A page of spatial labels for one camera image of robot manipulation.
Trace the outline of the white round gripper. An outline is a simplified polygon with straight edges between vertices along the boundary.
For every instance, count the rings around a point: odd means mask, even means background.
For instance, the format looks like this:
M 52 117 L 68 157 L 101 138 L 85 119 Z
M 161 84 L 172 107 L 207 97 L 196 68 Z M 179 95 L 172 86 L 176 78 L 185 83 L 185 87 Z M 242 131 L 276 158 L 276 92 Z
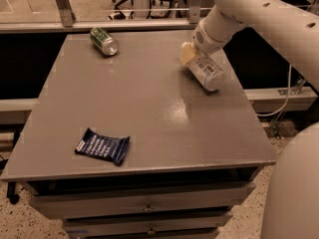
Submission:
M 206 17 L 198 22 L 192 33 L 192 42 L 181 45 L 181 64 L 185 66 L 197 56 L 198 51 L 209 55 L 222 49 L 234 34 L 245 27 L 246 24 L 226 16 L 214 5 Z

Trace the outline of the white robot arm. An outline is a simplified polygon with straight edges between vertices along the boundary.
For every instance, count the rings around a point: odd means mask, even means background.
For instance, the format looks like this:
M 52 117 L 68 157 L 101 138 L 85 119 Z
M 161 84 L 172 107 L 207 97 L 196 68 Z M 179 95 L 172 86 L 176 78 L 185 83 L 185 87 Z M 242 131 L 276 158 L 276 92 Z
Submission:
M 180 62 L 209 91 L 222 70 L 199 65 L 244 27 L 253 28 L 313 87 L 319 85 L 318 17 L 281 0 L 214 0 L 182 44 Z M 260 239 L 319 239 L 319 123 L 300 131 L 281 152 L 269 182 Z

